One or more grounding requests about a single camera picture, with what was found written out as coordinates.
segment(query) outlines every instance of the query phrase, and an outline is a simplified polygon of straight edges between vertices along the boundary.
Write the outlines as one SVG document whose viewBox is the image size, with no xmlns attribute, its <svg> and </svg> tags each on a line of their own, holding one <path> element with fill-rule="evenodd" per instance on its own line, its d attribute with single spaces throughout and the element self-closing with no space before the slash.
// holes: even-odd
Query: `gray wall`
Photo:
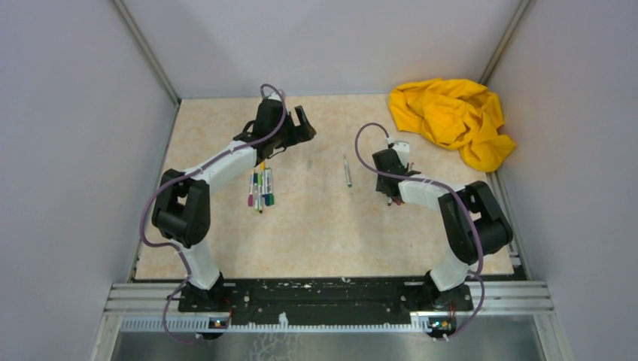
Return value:
<svg viewBox="0 0 638 361">
<path fill-rule="evenodd" d="M 126 0 L 183 98 L 479 79 L 518 0 Z"/>
<path fill-rule="evenodd" d="M 172 104 L 106 0 L 0 5 L 0 359 L 87 359 Z"/>
<path fill-rule="evenodd" d="M 577 360 L 636 359 L 638 2 L 537 2 L 491 81 L 500 173 Z"/>
</svg>

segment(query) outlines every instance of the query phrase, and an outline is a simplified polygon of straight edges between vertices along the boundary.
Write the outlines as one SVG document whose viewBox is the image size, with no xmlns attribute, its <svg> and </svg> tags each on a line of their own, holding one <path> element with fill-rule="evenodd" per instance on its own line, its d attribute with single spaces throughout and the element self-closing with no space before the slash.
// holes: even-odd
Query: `cable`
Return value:
<svg viewBox="0 0 638 361">
<path fill-rule="evenodd" d="M 150 212 L 150 207 L 153 205 L 153 202 L 155 202 L 155 199 L 157 198 L 157 196 L 159 196 L 160 193 L 162 193 L 165 190 L 167 190 L 173 184 L 176 184 L 176 183 L 181 182 L 181 181 L 185 181 L 186 179 L 188 179 L 188 178 L 190 178 L 190 177 L 192 177 L 194 175 L 202 173 L 208 167 L 213 165 L 216 161 L 218 161 L 219 159 L 224 158 L 225 156 L 231 154 L 232 152 L 234 152 L 236 150 L 241 150 L 241 149 L 244 149 L 246 147 L 252 147 L 254 145 L 261 144 L 264 141 L 267 141 L 270 138 L 272 138 L 272 136 L 275 135 L 279 131 L 281 126 L 284 125 L 284 120 L 286 119 L 286 115 L 288 113 L 288 111 L 286 109 L 286 102 L 284 100 L 283 92 L 280 92 L 274 86 L 265 83 L 265 84 L 262 84 L 260 86 L 260 93 L 261 93 L 262 98 L 266 97 L 264 95 L 264 92 L 263 92 L 264 88 L 270 88 L 275 93 L 277 93 L 277 95 L 279 96 L 279 99 L 281 100 L 281 104 L 282 104 L 281 119 L 279 120 L 279 123 L 277 124 L 277 126 L 272 130 L 272 132 L 268 133 L 268 135 L 266 135 L 266 136 L 264 136 L 264 137 L 262 137 L 260 139 L 257 139 L 256 141 L 251 141 L 251 142 L 248 142 L 246 144 L 242 144 L 242 145 L 240 145 L 240 146 L 238 146 L 236 148 L 225 150 L 224 152 L 219 153 L 218 155 L 213 157 L 208 162 L 204 163 L 204 165 L 202 165 L 200 168 L 198 168 L 198 169 L 196 169 L 196 170 L 194 170 L 194 171 L 192 171 L 190 173 L 184 174 L 184 175 L 182 175 L 180 177 L 171 179 L 168 182 L 162 184 L 161 186 L 159 186 L 159 188 L 155 192 L 153 192 L 153 194 L 150 196 L 150 198 L 146 201 L 146 204 L 144 205 L 144 209 L 143 209 L 141 217 L 140 217 L 139 235 L 140 235 L 140 240 L 142 241 L 142 243 L 144 243 L 148 247 L 152 247 L 152 248 L 172 247 L 173 249 L 175 249 L 178 252 L 179 257 L 180 257 L 182 263 L 184 264 L 184 267 L 186 268 L 186 278 L 179 284 L 179 286 L 175 289 L 175 291 L 173 291 L 173 293 L 169 296 L 168 300 L 166 301 L 166 305 L 164 306 L 164 312 L 162 312 L 162 327 L 164 328 L 164 331 L 166 332 L 167 335 L 169 335 L 170 338 L 172 338 L 175 341 L 180 342 L 182 344 L 195 344 L 195 342 L 194 341 L 182 340 L 182 339 L 177 338 L 175 335 L 173 335 L 169 331 L 169 328 L 166 325 L 166 314 L 169 312 L 169 305 L 171 304 L 172 299 L 175 297 L 175 295 L 177 295 L 187 285 L 188 280 L 190 279 L 190 276 L 192 274 L 192 269 L 190 268 L 190 265 L 188 264 L 188 260 L 186 259 L 185 255 L 182 254 L 182 251 L 179 248 L 179 246 L 177 246 L 176 244 L 173 244 L 171 242 L 152 243 L 152 242 L 150 242 L 148 240 L 148 238 L 146 238 L 146 232 L 145 232 L 146 220 L 148 219 L 148 214 Z"/>
<path fill-rule="evenodd" d="M 403 180 L 403 181 L 427 182 L 427 183 L 430 183 L 430 184 L 432 184 L 434 186 L 437 186 L 439 188 L 447 190 L 448 192 L 450 192 L 450 194 L 452 195 L 452 197 L 454 198 L 456 203 L 458 203 L 459 208 L 461 210 L 461 213 L 463 213 L 463 215 L 465 216 L 467 222 L 469 223 L 469 229 L 472 231 L 472 236 L 474 238 L 474 245 L 476 246 L 476 253 L 478 255 L 478 267 L 477 267 L 475 272 L 469 272 L 468 275 L 470 277 L 475 278 L 476 280 L 478 280 L 478 282 L 481 284 L 481 298 L 478 301 L 478 305 L 474 309 L 474 312 L 472 312 L 472 314 L 468 317 L 468 319 L 463 323 L 463 325 L 461 325 L 461 327 L 459 327 L 457 329 L 457 331 L 453 335 L 447 336 L 446 338 L 438 338 L 437 339 L 438 341 L 450 341 L 460 331 L 463 331 L 472 320 L 474 320 L 474 317 L 476 317 L 476 314 L 481 310 L 481 307 L 483 306 L 483 301 L 485 300 L 485 285 L 483 284 L 483 279 L 480 276 L 481 272 L 483 271 L 483 247 L 481 245 L 481 239 L 479 237 L 479 231 L 476 229 L 474 221 L 472 220 L 472 216 L 469 213 L 469 211 L 467 210 L 467 207 L 465 206 L 465 204 L 463 203 L 463 201 L 461 200 L 459 195 L 449 185 L 447 185 L 445 183 L 442 183 L 442 182 L 439 182 L 437 180 L 433 180 L 433 179 L 406 177 L 405 175 L 391 174 L 391 173 L 387 173 L 387 172 L 384 172 L 384 171 L 379 171 L 379 170 L 371 167 L 368 163 L 366 163 L 366 161 L 363 160 L 363 158 L 361 157 L 361 154 L 359 153 L 359 137 L 361 136 L 361 132 L 365 128 L 369 127 L 369 126 L 377 126 L 378 128 L 381 128 L 383 133 L 385 133 L 385 138 L 389 138 L 390 137 L 390 134 L 387 132 L 386 128 L 384 128 L 379 123 L 374 123 L 374 122 L 367 123 L 367 124 L 364 124 L 359 129 L 359 131 L 357 132 L 357 136 L 354 138 L 354 152 L 357 154 L 357 158 L 359 159 L 359 162 L 361 162 L 361 164 L 364 167 L 368 168 L 370 171 L 375 172 L 376 174 L 383 175 L 384 177 L 396 178 L 396 179 L 400 179 L 400 180 Z"/>
</svg>

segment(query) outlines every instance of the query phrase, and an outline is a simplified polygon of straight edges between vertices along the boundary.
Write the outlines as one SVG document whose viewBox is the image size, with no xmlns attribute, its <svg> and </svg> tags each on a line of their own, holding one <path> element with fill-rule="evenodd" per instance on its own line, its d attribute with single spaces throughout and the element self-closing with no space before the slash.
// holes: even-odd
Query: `yellow fabric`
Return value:
<svg viewBox="0 0 638 361">
<path fill-rule="evenodd" d="M 516 144 L 499 135 L 504 123 L 498 96 L 465 79 L 432 79 L 398 86 L 390 93 L 398 130 L 423 135 L 479 171 L 496 171 Z"/>
</svg>

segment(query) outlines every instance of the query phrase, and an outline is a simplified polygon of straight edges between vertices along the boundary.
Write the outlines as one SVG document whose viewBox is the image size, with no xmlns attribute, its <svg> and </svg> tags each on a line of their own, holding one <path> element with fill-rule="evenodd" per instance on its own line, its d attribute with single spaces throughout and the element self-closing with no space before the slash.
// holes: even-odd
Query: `purple hose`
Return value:
<svg viewBox="0 0 638 361">
<path fill-rule="evenodd" d="M 460 199 L 459 195 L 449 185 L 439 182 L 437 180 L 432 180 L 432 179 L 406 177 L 404 175 L 386 173 L 384 171 L 379 171 L 377 169 L 374 169 L 373 167 L 368 165 L 368 163 L 366 163 L 363 160 L 363 158 L 361 157 L 361 154 L 359 153 L 359 137 L 361 136 L 361 132 L 369 126 L 377 126 L 381 128 L 381 130 L 383 130 L 383 133 L 385 133 L 385 138 L 390 137 L 390 134 L 387 133 L 387 130 L 379 123 L 367 123 L 359 129 L 359 132 L 357 132 L 357 136 L 354 138 L 354 152 L 357 154 L 357 158 L 359 159 L 359 162 L 361 162 L 361 164 L 363 164 L 364 167 L 368 168 L 370 171 L 375 172 L 376 174 L 380 174 L 385 177 L 401 179 L 404 181 L 427 182 L 439 188 L 447 190 L 448 192 L 450 192 L 450 194 L 452 194 L 452 197 L 454 197 L 454 200 L 456 201 L 456 203 L 458 203 L 461 212 L 463 213 L 463 215 L 467 219 L 467 222 L 469 223 L 469 229 L 472 231 L 472 236 L 474 238 L 474 245 L 476 246 L 476 253 L 478 254 L 478 267 L 476 269 L 476 272 L 469 272 L 468 275 L 472 278 L 475 278 L 481 284 L 481 298 L 478 301 L 478 305 L 474 308 L 474 312 L 472 312 L 472 314 L 468 317 L 468 319 L 463 323 L 463 325 L 461 325 L 461 327 L 457 329 L 457 331 L 453 335 L 450 335 L 447 338 L 437 339 L 437 341 L 450 341 L 456 335 L 458 335 L 459 332 L 463 331 L 467 327 L 467 325 L 469 325 L 469 323 L 472 322 L 472 320 L 474 320 L 474 317 L 476 317 L 476 314 L 483 307 L 483 301 L 485 300 L 485 285 L 483 284 L 483 279 L 480 276 L 481 272 L 483 271 L 483 247 L 481 245 L 479 231 L 476 229 L 476 226 L 474 225 L 474 221 L 472 221 L 472 216 L 467 210 L 467 207 L 465 206 L 463 201 Z"/>
<path fill-rule="evenodd" d="M 177 177 L 175 179 L 171 179 L 168 182 L 162 184 L 155 192 L 153 192 L 153 194 L 150 196 L 150 198 L 146 201 L 146 204 L 144 205 L 144 209 L 143 209 L 143 211 L 141 213 L 141 218 L 140 218 L 140 223 L 139 223 L 139 235 L 140 235 L 140 240 L 142 241 L 142 243 L 144 243 L 148 247 L 152 247 L 152 248 L 173 247 L 178 252 L 179 257 L 180 257 L 182 263 L 184 264 L 184 267 L 186 268 L 186 275 L 187 275 L 186 278 L 179 284 L 179 286 L 175 289 L 175 291 L 173 291 L 173 293 L 169 296 L 168 301 L 166 302 L 166 306 L 164 306 L 164 312 L 162 312 L 162 327 L 164 328 L 164 331 L 166 331 L 166 334 L 168 334 L 172 339 L 174 339 L 177 342 L 180 342 L 182 344 L 195 344 L 195 341 L 186 341 L 186 340 L 182 340 L 182 339 L 179 339 L 179 338 L 175 337 L 169 331 L 169 328 L 166 325 L 166 314 L 169 312 L 169 305 L 171 304 L 171 300 L 188 283 L 188 280 L 189 280 L 189 278 L 190 278 L 190 276 L 192 274 L 192 270 L 190 268 L 190 265 L 188 264 L 188 260 L 186 259 L 185 255 L 182 254 L 181 249 L 177 245 L 175 245 L 175 244 L 173 244 L 171 242 L 151 243 L 148 240 L 148 238 L 146 238 L 146 232 L 145 232 L 146 219 L 148 219 L 148 214 L 150 212 L 150 207 L 153 205 L 153 202 L 155 202 L 155 199 L 157 198 L 157 196 L 159 196 L 161 192 L 167 190 L 173 184 L 176 184 L 176 183 L 181 182 L 181 181 L 185 181 L 186 179 L 203 172 L 208 167 L 213 165 L 216 161 L 218 161 L 219 159 L 227 156 L 228 154 L 233 153 L 236 150 L 244 149 L 246 147 L 252 147 L 252 146 L 254 146 L 256 144 L 261 144 L 264 141 L 267 141 L 270 138 L 272 138 L 272 136 L 275 135 L 279 131 L 281 126 L 284 125 L 284 120 L 286 119 L 286 115 L 288 113 L 288 111 L 286 109 L 286 102 L 284 101 L 284 96 L 274 86 L 272 86 L 270 84 L 262 84 L 262 86 L 260 86 L 260 93 L 261 93 L 262 98 L 266 97 L 264 95 L 263 88 L 272 89 L 279 96 L 279 99 L 281 99 L 281 105 L 282 105 L 281 119 L 279 120 L 279 123 L 277 124 L 277 126 L 272 130 L 272 132 L 270 132 L 268 135 L 266 135 L 263 138 L 257 139 L 256 141 L 251 141 L 249 143 L 242 144 L 242 145 L 238 146 L 237 148 L 225 150 L 224 152 L 219 153 L 218 155 L 216 155 L 213 159 L 211 159 L 211 160 L 207 161 L 206 163 L 204 163 L 204 165 L 202 165 L 201 168 L 196 169 L 195 171 L 192 171 L 192 172 L 190 172 L 188 174 L 184 174 L 181 177 Z"/>
</svg>

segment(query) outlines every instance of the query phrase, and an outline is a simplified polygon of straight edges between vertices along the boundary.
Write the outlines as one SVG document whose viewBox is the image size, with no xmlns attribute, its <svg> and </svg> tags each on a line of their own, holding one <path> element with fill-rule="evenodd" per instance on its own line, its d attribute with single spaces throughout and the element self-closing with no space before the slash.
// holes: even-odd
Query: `purple cable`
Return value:
<svg viewBox="0 0 638 361">
<path fill-rule="evenodd" d="M 264 95 L 263 88 L 272 89 L 277 94 L 277 96 L 279 96 L 279 99 L 281 99 L 281 105 L 282 105 L 281 119 L 279 120 L 279 123 L 277 124 L 277 126 L 272 130 L 272 132 L 268 133 L 268 135 L 266 135 L 263 138 L 257 139 L 256 141 L 251 141 L 249 143 L 242 144 L 242 145 L 240 145 L 240 146 L 238 146 L 236 148 L 225 150 L 224 152 L 219 153 L 218 155 L 216 155 L 213 159 L 211 159 L 211 160 L 207 161 L 206 163 L 204 163 L 204 165 L 202 165 L 201 168 L 196 169 L 196 170 L 194 170 L 194 171 L 192 171 L 192 172 L 190 172 L 188 174 L 184 174 L 181 177 L 177 177 L 175 179 L 171 179 L 168 182 L 162 184 L 155 192 L 153 192 L 153 194 L 150 196 L 150 198 L 146 201 L 146 204 L 144 205 L 144 209 L 143 209 L 142 214 L 141 214 L 140 223 L 139 223 L 139 235 L 140 235 L 140 240 L 142 241 L 142 243 L 144 243 L 148 247 L 152 247 L 152 248 L 173 247 L 173 249 L 175 249 L 178 252 L 179 257 L 180 257 L 182 263 L 184 264 L 184 267 L 186 268 L 186 278 L 179 284 L 179 286 L 175 289 L 175 291 L 173 291 L 173 293 L 169 296 L 168 301 L 166 302 L 166 305 L 164 306 L 164 312 L 162 312 L 162 327 L 164 328 L 164 331 L 166 331 L 166 334 L 168 334 L 170 338 L 172 338 L 175 341 L 180 342 L 182 344 L 195 344 L 195 342 L 194 341 L 186 341 L 186 340 L 182 340 L 182 339 L 179 339 L 179 338 L 175 337 L 169 331 L 169 328 L 166 325 L 166 314 L 169 312 L 169 306 L 171 304 L 171 300 L 173 300 L 173 298 L 188 283 L 188 280 L 189 280 L 189 278 L 191 276 L 191 273 L 192 273 L 192 269 L 190 268 L 190 265 L 188 264 L 188 260 L 186 259 L 185 255 L 182 254 L 181 249 L 177 245 L 175 245 L 175 244 L 173 244 L 171 242 L 151 243 L 148 240 L 148 238 L 146 238 L 146 232 L 145 232 L 146 219 L 148 219 L 148 214 L 150 212 L 150 207 L 153 205 L 153 202 L 155 202 L 155 199 L 157 198 L 157 196 L 159 196 L 161 192 L 167 190 L 173 184 L 176 184 L 176 183 L 181 182 L 181 181 L 185 181 L 186 179 L 203 172 L 208 167 L 213 165 L 216 161 L 218 161 L 219 159 L 227 156 L 228 154 L 233 153 L 236 150 L 241 150 L 241 149 L 244 149 L 246 147 L 252 147 L 252 146 L 254 146 L 256 144 L 261 144 L 264 141 L 267 141 L 270 138 L 272 138 L 272 136 L 275 135 L 279 131 L 281 126 L 284 125 L 284 120 L 286 119 L 286 115 L 288 113 L 288 111 L 286 109 L 286 102 L 284 100 L 284 96 L 283 96 L 283 94 L 281 94 L 279 92 L 279 90 L 277 90 L 277 88 L 275 88 L 274 86 L 266 83 L 266 84 L 262 84 L 262 86 L 260 86 L 260 93 L 261 93 L 262 98 L 266 97 Z"/>
<path fill-rule="evenodd" d="M 474 320 L 474 317 L 476 317 L 476 314 L 483 307 L 483 301 L 485 300 L 485 285 L 483 284 L 483 279 L 480 276 L 481 272 L 483 271 L 483 247 L 481 245 L 481 239 L 479 238 L 479 231 L 476 229 L 476 226 L 474 225 L 474 221 L 472 220 L 472 216 L 467 210 L 467 207 L 465 206 L 465 204 L 463 203 L 459 195 L 449 185 L 439 182 L 437 180 L 432 180 L 432 179 L 406 177 L 404 175 L 386 173 L 384 171 L 379 171 L 377 169 L 374 169 L 373 167 L 368 165 L 368 163 L 366 163 L 363 160 L 363 158 L 361 157 L 361 154 L 359 153 L 359 137 L 361 136 L 361 132 L 369 126 L 377 126 L 381 128 L 381 130 L 383 130 L 383 133 L 385 133 L 385 138 L 390 137 L 390 134 L 388 134 L 387 130 L 379 123 L 367 123 L 367 124 L 364 124 L 359 129 L 359 132 L 357 132 L 357 136 L 354 138 L 354 152 L 357 154 L 357 158 L 359 159 L 359 162 L 361 162 L 361 164 L 363 164 L 364 167 L 368 168 L 370 171 L 375 172 L 376 174 L 380 174 L 385 177 L 401 179 L 404 181 L 427 182 L 439 188 L 447 190 L 448 192 L 450 192 L 450 194 L 452 194 L 452 197 L 454 197 L 454 200 L 459 205 L 461 213 L 463 213 L 463 215 L 467 219 L 467 222 L 469 223 L 469 229 L 472 231 L 472 236 L 474 238 L 474 245 L 476 246 L 476 253 L 478 255 L 478 267 L 476 269 L 476 272 L 469 272 L 468 275 L 472 278 L 475 278 L 481 284 L 481 298 L 479 299 L 478 305 L 475 307 L 474 312 L 472 312 L 472 314 L 468 317 L 468 319 L 463 323 L 463 325 L 461 325 L 461 327 L 457 329 L 457 331 L 453 335 L 450 335 L 447 338 L 437 339 L 438 341 L 450 341 L 451 339 L 455 337 L 455 335 L 463 331 L 472 320 Z"/>
</svg>

